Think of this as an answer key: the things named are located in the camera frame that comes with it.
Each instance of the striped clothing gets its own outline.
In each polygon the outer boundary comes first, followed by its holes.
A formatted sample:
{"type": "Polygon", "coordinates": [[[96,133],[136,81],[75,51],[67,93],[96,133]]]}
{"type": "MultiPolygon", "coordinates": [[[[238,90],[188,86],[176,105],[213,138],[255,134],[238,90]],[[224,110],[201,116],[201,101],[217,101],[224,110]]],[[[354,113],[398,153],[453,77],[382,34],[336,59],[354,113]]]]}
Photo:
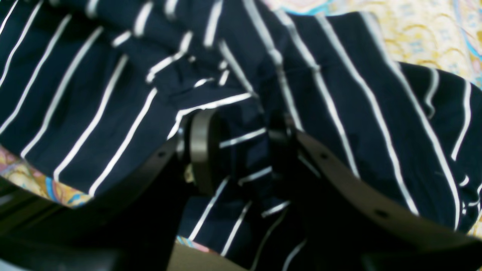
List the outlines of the striped clothing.
{"type": "Polygon", "coordinates": [[[0,19],[0,144],[55,181],[98,195],[183,115],[219,108],[227,177],[212,199],[189,200],[179,234],[246,268],[310,269],[297,214],[271,189],[265,126],[277,109],[415,215],[460,231],[478,217],[480,89],[391,61],[369,14],[2,0],[0,19]]]}

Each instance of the navy blue shirt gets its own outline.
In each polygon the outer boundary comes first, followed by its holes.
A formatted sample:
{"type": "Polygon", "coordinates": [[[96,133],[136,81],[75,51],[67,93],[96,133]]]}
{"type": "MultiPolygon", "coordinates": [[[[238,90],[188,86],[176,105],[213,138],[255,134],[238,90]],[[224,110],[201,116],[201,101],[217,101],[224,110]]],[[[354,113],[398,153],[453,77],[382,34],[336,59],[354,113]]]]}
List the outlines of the navy blue shirt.
{"type": "Polygon", "coordinates": [[[392,61],[370,14],[2,0],[0,20],[0,144],[55,181],[98,195],[183,115],[219,109],[226,178],[190,199],[179,234],[246,268],[310,268],[296,214],[271,189],[265,126],[278,109],[415,215],[468,231],[480,213],[480,89],[392,61]]]}

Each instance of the white stripe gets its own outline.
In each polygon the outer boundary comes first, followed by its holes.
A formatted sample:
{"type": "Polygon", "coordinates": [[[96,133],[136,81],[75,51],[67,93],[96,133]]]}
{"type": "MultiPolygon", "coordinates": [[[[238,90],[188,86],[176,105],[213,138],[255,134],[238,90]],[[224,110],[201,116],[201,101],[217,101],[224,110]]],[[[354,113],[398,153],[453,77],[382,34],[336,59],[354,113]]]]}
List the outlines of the white stripe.
{"type": "Polygon", "coordinates": [[[378,123],[378,126],[380,127],[380,130],[383,135],[383,139],[385,140],[385,146],[387,148],[388,155],[390,156],[390,160],[392,163],[392,167],[395,174],[395,179],[397,180],[398,187],[402,192],[402,195],[405,199],[405,202],[407,202],[407,205],[410,211],[416,216],[420,215],[418,212],[417,206],[415,205],[415,201],[410,195],[410,192],[408,191],[408,188],[403,180],[400,161],[398,159],[397,153],[395,152],[395,148],[393,147],[390,131],[388,130],[387,124],[385,122],[385,118],[383,117],[382,110],[380,109],[380,106],[376,100],[376,97],[373,91],[370,89],[366,81],[361,77],[361,75],[353,65],[353,62],[351,61],[350,57],[345,51],[345,48],[343,48],[343,45],[338,39],[338,36],[333,30],[333,27],[331,26],[330,22],[328,22],[326,17],[323,16],[322,14],[316,15],[316,18],[320,23],[321,27],[323,28],[324,32],[328,36],[328,40],[333,45],[334,49],[336,50],[341,60],[347,67],[348,71],[350,72],[350,75],[357,82],[357,84],[360,85],[361,89],[365,93],[365,96],[370,101],[373,114],[375,115],[375,119],[378,123]]]}
{"type": "Polygon", "coordinates": [[[464,126],[462,127],[462,131],[460,131],[460,135],[458,136],[457,142],[455,143],[454,150],[452,151],[452,159],[455,161],[457,160],[457,155],[460,150],[460,146],[464,141],[465,134],[470,126],[470,119],[472,118],[472,112],[470,111],[470,94],[472,92],[472,86],[469,81],[465,80],[465,94],[464,94],[464,112],[465,112],[465,121],[464,126]]]}
{"type": "Polygon", "coordinates": [[[445,177],[447,178],[448,185],[450,187],[450,190],[452,191],[452,196],[454,198],[454,204],[455,204],[455,225],[454,229],[456,230],[458,228],[459,220],[460,220],[460,199],[458,196],[458,191],[457,191],[457,185],[455,183],[454,177],[452,176],[452,172],[450,171],[450,167],[447,163],[447,160],[445,158],[445,155],[443,153],[442,147],[440,146],[440,142],[435,135],[435,132],[433,131],[432,127],[430,126],[430,123],[428,122],[427,117],[425,116],[421,106],[417,102],[417,98],[415,97],[412,89],[410,88],[410,84],[406,80],[406,78],[403,76],[402,72],[397,68],[395,63],[390,59],[388,53],[384,50],[383,48],[383,43],[382,40],[380,39],[380,32],[377,29],[377,24],[374,21],[374,19],[366,13],[360,13],[363,21],[365,22],[368,31],[372,35],[375,44],[377,45],[382,57],[384,58],[384,61],[386,65],[392,70],[393,74],[398,78],[400,83],[402,84],[407,96],[410,98],[410,101],[412,102],[412,105],[414,109],[416,110],[420,121],[422,122],[422,125],[425,129],[425,132],[427,133],[427,136],[430,138],[433,148],[435,150],[435,153],[437,155],[437,158],[439,160],[440,166],[442,167],[443,173],[445,174],[445,177]]]}
{"type": "Polygon", "coordinates": [[[293,251],[288,255],[286,258],[282,271],[288,271],[290,267],[291,261],[295,258],[295,256],[300,252],[300,250],[306,245],[306,239],[303,240],[299,245],[297,245],[293,251]]]}
{"type": "Polygon", "coordinates": [[[460,187],[464,187],[464,186],[466,186],[468,183],[469,183],[469,176],[465,176],[464,181],[461,182],[461,183],[459,183],[458,185],[459,185],[460,187]]]}
{"type": "Polygon", "coordinates": [[[221,78],[219,78],[219,85],[224,86],[226,84],[226,81],[228,80],[229,76],[229,70],[223,71],[223,74],[221,75],[221,78]]]}
{"type": "Polygon", "coordinates": [[[207,104],[204,104],[204,105],[196,106],[196,107],[193,107],[193,108],[180,110],[176,115],[176,122],[175,122],[174,126],[172,127],[171,131],[169,132],[169,135],[167,136],[167,139],[173,137],[177,133],[177,129],[179,129],[179,125],[181,123],[181,119],[185,115],[191,113],[192,111],[198,110],[198,109],[203,109],[203,110],[204,109],[213,109],[213,108],[217,108],[217,107],[220,107],[220,106],[237,103],[237,102],[246,100],[248,98],[251,98],[251,95],[249,93],[244,93],[244,94],[224,98],[224,99],[221,99],[221,100],[218,100],[218,101],[214,101],[214,102],[211,102],[211,103],[207,103],[207,104]]]}
{"type": "Polygon", "coordinates": [[[258,251],[256,252],[256,256],[254,257],[253,264],[251,265],[250,271],[255,271],[256,266],[258,265],[259,257],[261,256],[261,252],[263,252],[263,248],[264,248],[266,242],[268,241],[269,236],[276,229],[276,227],[278,227],[278,225],[281,224],[281,222],[286,217],[287,212],[288,212],[288,210],[284,211],[281,214],[281,216],[273,223],[273,225],[271,225],[271,227],[269,227],[268,231],[266,232],[265,237],[263,237],[263,240],[261,240],[261,243],[258,247],[258,251]]]}
{"type": "Polygon", "coordinates": [[[221,184],[219,185],[219,187],[217,188],[216,190],[216,194],[214,195],[214,197],[209,201],[209,204],[207,205],[206,209],[204,210],[203,214],[201,215],[201,218],[199,219],[198,223],[196,224],[196,226],[194,227],[194,229],[192,230],[192,233],[191,235],[189,236],[189,240],[191,241],[194,241],[194,239],[196,238],[196,236],[198,235],[199,233],[199,230],[201,230],[201,227],[202,225],[204,224],[206,218],[208,217],[208,214],[209,212],[211,211],[211,209],[213,208],[214,204],[216,203],[217,199],[219,198],[219,195],[221,195],[221,193],[223,192],[223,189],[224,187],[226,187],[226,184],[228,183],[229,181],[229,176],[226,177],[222,182],[221,184]]]}
{"type": "Polygon", "coordinates": [[[153,66],[149,70],[149,74],[147,75],[146,82],[152,83],[157,73],[159,73],[161,70],[165,69],[167,66],[174,63],[175,61],[179,60],[181,57],[183,57],[189,49],[189,45],[191,44],[192,37],[193,37],[193,33],[191,31],[186,32],[184,34],[184,37],[181,40],[181,44],[179,45],[179,51],[174,55],[168,56],[167,58],[161,60],[158,64],[153,66]]]}
{"type": "Polygon", "coordinates": [[[284,210],[284,209],[285,209],[286,207],[288,207],[290,204],[291,204],[290,201],[283,202],[283,203],[281,203],[281,204],[279,204],[279,205],[276,205],[275,207],[273,207],[273,208],[271,208],[271,209],[268,209],[268,210],[264,211],[263,213],[261,213],[261,216],[262,216],[263,218],[265,218],[265,217],[268,217],[268,216],[270,216],[270,215],[274,215],[274,214],[276,214],[276,213],[284,210]]]}
{"type": "Polygon", "coordinates": [[[249,81],[246,78],[246,75],[244,74],[241,66],[238,64],[238,61],[234,58],[233,53],[231,52],[231,50],[229,49],[229,47],[228,47],[228,45],[226,44],[225,41],[219,42],[219,51],[221,52],[224,59],[226,60],[226,62],[231,67],[232,71],[234,72],[234,75],[236,75],[236,77],[240,81],[243,88],[248,93],[250,93],[254,98],[259,100],[258,93],[254,92],[253,86],[251,85],[251,83],[249,83],[249,81]]]}
{"type": "Polygon", "coordinates": [[[20,100],[17,103],[17,106],[15,107],[15,109],[13,110],[11,115],[5,120],[5,122],[2,124],[2,126],[0,126],[0,135],[3,132],[5,132],[5,130],[8,128],[8,126],[10,126],[10,124],[17,117],[18,112],[20,112],[20,109],[22,108],[22,106],[25,102],[25,99],[27,98],[28,93],[30,92],[30,89],[31,89],[32,85],[34,84],[35,80],[37,79],[37,76],[40,73],[40,69],[42,69],[43,64],[49,58],[50,54],[52,53],[52,50],[54,49],[55,45],[57,44],[57,41],[61,37],[62,33],[65,31],[65,29],[66,29],[66,27],[67,27],[67,25],[68,25],[68,23],[70,22],[71,19],[72,19],[72,15],[68,14],[60,22],[57,30],[55,31],[54,35],[50,39],[49,44],[47,45],[47,48],[45,49],[45,52],[44,52],[42,58],[40,59],[37,66],[35,67],[35,70],[33,71],[32,76],[30,77],[30,80],[28,81],[28,84],[25,87],[25,89],[22,93],[22,96],[20,97],[20,100]]]}
{"type": "Polygon", "coordinates": [[[34,10],[32,11],[32,13],[30,14],[30,17],[27,20],[27,24],[25,24],[24,30],[22,31],[22,34],[20,35],[20,38],[17,41],[17,44],[15,44],[14,48],[10,52],[7,62],[5,63],[5,68],[3,69],[3,75],[0,78],[0,88],[3,85],[5,78],[7,77],[8,69],[10,68],[10,64],[12,63],[13,55],[15,54],[15,52],[18,50],[18,48],[24,41],[25,36],[27,35],[28,30],[32,26],[33,20],[35,19],[35,16],[37,16],[37,13],[39,12],[42,4],[43,4],[43,0],[39,1],[39,3],[35,6],[34,10]]]}
{"type": "Polygon", "coordinates": [[[223,60],[219,63],[219,70],[225,70],[228,67],[228,62],[226,60],[223,60]]]}
{"type": "Polygon", "coordinates": [[[119,80],[122,71],[124,70],[126,64],[127,64],[128,57],[126,55],[123,55],[120,57],[119,62],[117,63],[117,66],[112,73],[112,76],[109,80],[109,83],[107,84],[107,87],[104,91],[104,95],[102,96],[102,100],[100,102],[99,109],[97,110],[97,113],[95,114],[94,118],[90,122],[89,126],[85,129],[85,131],[82,133],[82,135],[77,139],[77,142],[75,142],[74,146],[70,150],[70,152],[67,154],[67,156],[64,158],[64,160],[57,166],[57,168],[54,170],[54,180],[55,181],[60,181],[60,173],[70,164],[70,162],[75,158],[79,150],[82,148],[83,144],[91,133],[94,131],[94,129],[97,127],[99,124],[102,116],[104,115],[104,111],[106,109],[107,103],[109,102],[110,96],[112,92],[114,91],[114,88],[117,84],[117,81],[119,80]]]}
{"type": "Polygon", "coordinates": [[[482,184],[479,185],[479,187],[477,188],[477,194],[480,196],[481,194],[481,190],[482,190],[482,184]]]}
{"type": "Polygon", "coordinates": [[[216,34],[217,22],[221,16],[223,9],[223,0],[216,0],[209,15],[208,25],[206,27],[206,34],[204,35],[204,46],[211,48],[214,42],[214,35],[216,34]]]}
{"type": "Polygon", "coordinates": [[[0,35],[2,34],[3,32],[3,29],[5,28],[5,25],[7,24],[7,21],[8,21],[8,18],[10,18],[10,15],[12,15],[12,12],[13,10],[15,9],[15,6],[17,5],[18,3],[18,0],[15,1],[15,3],[13,3],[12,7],[10,8],[10,10],[8,11],[7,13],[7,16],[5,17],[5,19],[3,20],[1,26],[0,26],[0,35]]]}
{"type": "Polygon", "coordinates": [[[219,144],[219,147],[222,149],[222,148],[226,148],[226,147],[229,147],[229,146],[233,146],[233,145],[239,144],[241,142],[253,139],[253,138],[255,138],[257,136],[260,136],[264,133],[266,133],[266,128],[261,128],[259,130],[254,131],[254,132],[250,132],[250,133],[247,133],[245,135],[242,135],[242,136],[230,139],[230,140],[223,141],[219,144]]]}
{"type": "Polygon", "coordinates": [[[99,4],[99,0],[89,0],[87,6],[85,7],[85,14],[90,19],[97,18],[97,5],[99,4]]]}
{"type": "Polygon", "coordinates": [[[291,20],[289,16],[286,15],[282,10],[277,10],[275,11],[275,15],[278,17],[278,19],[281,21],[283,25],[286,26],[286,28],[289,30],[290,37],[293,40],[296,48],[300,52],[301,56],[303,57],[304,61],[306,64],[311,68],[312,74],[313,74],[313,79],[316,83],[316,86],[318,90],[320,91],[321,95],[323,96],[323,99],[326,103],[326,106],[328,108],[328,111],[330,112],[331,118],[338,130],[338,134],[340,136],[341,142],[343,144],[343,149],[345,150],[347,159],[348,159],[348,164],[350,165],[351,171],[353,172],[354,176],[357,178],[360,178],[360,174],[358,172],[358,168],[355,162],[355,157],[353,155],[353,151],[351,150],[350,142],[348,140],[348,136],[345,132],[345,128],[343,127],[343,124],[340,120],[340,117],[338,116],[338,112],[336,110],[335,102],[333,101],[333,98],[331,97],[331,94],[326,87],[325,82],[323,81],[323,76],[321,75],[320,72],[320,66],[316,63],[313,55],[309,51],[308,47],[305,45],[305,43],[302,41],[295,24],[291,20]]]}
{"type": "Polygon", "coordinates": [[[288,80],[283,70],[283,56],[281,53],[276,49],[273,39],[269,33],[268,28],[266,27],[265,23],[263,22],[263,18],[259,14],[258,9],[253,0],[243,0],[244,7],[248,12],[251,21],[254,24],[261,40],[263,41],[266,50],[271,57],[273,64],[276,67],[276,73],[278,75],[278,81],[281,87],[281,92],[283,93],[283,97],[286,102],[286,106],[295,122],[295,126],[298,130],[303,131],[303,125],[301,123],[301,119],[298,114],[298,110],[296,109],[295,101],[293,99],[293,94],[291,89],[288,85],[288,80]]]}
{"type": "Polygon", "coordinates": [[[474,203],[468,203],[467,206],[468,206],[468,207],[475,207],[475,206],[479,205],[480,202],[481,202],[481,201],[478,200],[477,202],[474,202],[474,203]]]}
{"type": "Polygon", "coordinates": [[[67,89],[67,85],[70,82],[70,79],[74,75],[77,67],[81,63],[82,59],[85,57],[89,49],[92,47],[94,42],[97,40],[97,38],[102,34],[102,31],[104,29],[102,27],[98,27],[94,30],[94,32],[90,35],[90,37],[85,41],[84,45],[82,45],[81,49],[79,52],[75,55],[74,59],[72,60],[72,63],[70,63],[70,66],[68,67],[67,71],[65,72],[64,77],[62,78],[62,81],[60,82],[57,91],[55,92],[54,98],[52,99],[49,108],[47,110],[47,113],[45,114],[45,117],[43,119],[42,126],[38,133],[35,135],[35,137],[30,141],[30,143],[22,150],[20,153],[20,156],[22,156],[23,159],[27,156],[27,154],[32,150],[32,148],[40,141],[42,138],[43,134],[45,131],[47,131],[47,128],[50,124],[50,120],[52,119],[52,116],[55,113],[55,110],[57,109],[57,106],[60,103],[60,100],[62,99],[62,96],[64,95],[65,90],[67,89]]]}
{"type": "Polygon", "coordinates": [[[90,189],[89,189],[89,195],[90,196],[93,197],[95,195],[95,191],[97,190],[97,188],[99,188],[99,186],[102,184],[102,182],[106,179],[106,177],[109,175],[109,173],[112,171],[112,169],[116,165],[117,161],[119,161],[122,154],[124,153],[124,151],[129,146],[132,138],[134,137],[135,132],[137,131],[137,128],[139,127],[142,120],[144,119],[147,112],[149,111],[149,108],[152,104],[152,100],[154,100],[154,97],[156,96],[156,94],[157,94],[157,89],[153,88],[150,91],[149,95],[147,96],[144,106],[142,107],[141,111],[139,112],[139,115],[137,115],[137,118],[135,119],[134,123],[132,124],[131,128],[129,129],[129,132],[127,133],[127,135],[126,135],[124,141],[122,142],[122,144],[120,145],[119,149],[116,151],[116,153],[114,154],[112,159],[109,161],[109,163],[107,164],[106,168],[101,173],[101,175],[95,180],[95,182],[90,187],[90,189]]]}
{"type": "Polygon", "coordinates": [[[430,70],[430,73],[431,73],[431,80],[430,80],[430,88],[428,89],[427,95],[425,96],[425,103],[430,108],[430,113],[428,114],[428,118],[431,119],[433,118],[433,115],[435,115],[435,107],[433,107],[432,99],[435,96],[437,89],[439,88],[440,75],[436,69],[434,68],[428,68],[428,69],[430,70]]]}
{"type": "Polygon", "coordinates": [[[200,86],[206,84],[207,82],[211,82],[211,81],[214,81],[214,78],[201,79],[194,84],[194,88],[200,87],[200,86]]]}
{"type": "Polygon", "coordinates": [[[167,0],[166,4],[164,6],[164,13],[166,14],[166,17],[169,20],[174,20],[176,19],[176,6],[177,6],[177,1],[178,0],[167,0]]]}
{"type": "Polygon", "coordinates": [[[317,177],[321,178],[318,170],[303,155],[298,155],[298,159],[317,177]]]}
{"type": "Polygon", "coordinates": [[[117,38],[115,38],[111,45],[112,47],[116,48],[126,42],[132,36],[132,32],[127,30],[124,33],[120,34],[117,38]]]}
{"type": "Polygon", "coordinates": [[[241,212],[240,217],[238,218],[238,221],[236,221],[236,224],[233,227],[233,230],[231,231],[231,234],[228,237],[228,240],[226,241],[226,244],[224,245],[223,251],[221,252],[221,256],[224,257],[228,253],[229,247],[231,246],[231,243],[234,240],[234,237],[236,236],[236,233],[239,230],[239,227],[241,226],[241,223],[246,216],[246,213],[249,210],[249,207],[251,207],[252,202],[248,202],[248,204],[244,207],[244,209],[241,212]]]}
{"type": "Polygon", "coordinates": [[[243,177],[241,179],[238,180],[238,184],[239,185],[243,185],[243,183],[246,183],[246,182],[252,182],[256,179],[259,179],[261,177],[263,177],[264,175],[266,174],[269,174],[271,173],[271,171],[273,171],[273,168],[271,166],[267,167],[267,168],[264,168],[258,172],[255,172],[253,174],[250,174],[246,177],[243,177]]]}
{"type": "Polygon", "coordinates": [[[154,8],[154,3],[152,1],[147,1],[141,8],[139,15],[134,23],[134,36],[142,37],[144,36],[144,29],[146,28],[147,19],[154,8]]]}

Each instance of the yellow patterned fabric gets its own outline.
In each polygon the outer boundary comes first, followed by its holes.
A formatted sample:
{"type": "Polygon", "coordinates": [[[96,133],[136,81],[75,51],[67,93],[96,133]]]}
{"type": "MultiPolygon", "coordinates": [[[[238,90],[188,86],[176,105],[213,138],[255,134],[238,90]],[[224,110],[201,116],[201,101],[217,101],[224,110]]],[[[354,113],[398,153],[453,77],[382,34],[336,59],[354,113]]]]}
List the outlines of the yellow patterned fabric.
{"type": "Polygon", "coordinates": [[[266,0],[295,14],[372,12],[393,59],[439,68],[482,87],[482,1],[266,0]]]}
{"type": "Polygon", "coordinates": [[[22,159],[0,146],[0,176],[34,194],[67,207],[76,207],[90,196],[71,187],[54,182],[22,159]]]}

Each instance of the paisley fabric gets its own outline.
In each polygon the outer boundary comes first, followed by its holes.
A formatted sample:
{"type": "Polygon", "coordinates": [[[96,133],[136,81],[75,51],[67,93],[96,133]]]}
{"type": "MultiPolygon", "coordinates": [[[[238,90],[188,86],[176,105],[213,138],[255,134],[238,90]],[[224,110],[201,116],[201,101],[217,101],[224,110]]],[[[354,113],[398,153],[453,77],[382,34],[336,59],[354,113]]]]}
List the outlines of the paisley fabric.
{"type": "Polygon", "coordinates": [[[80,206],[90,196],[64,184],[52,181],[22,159],[0,146],[0,176],[34,194],[67,207],[80,206]]]}

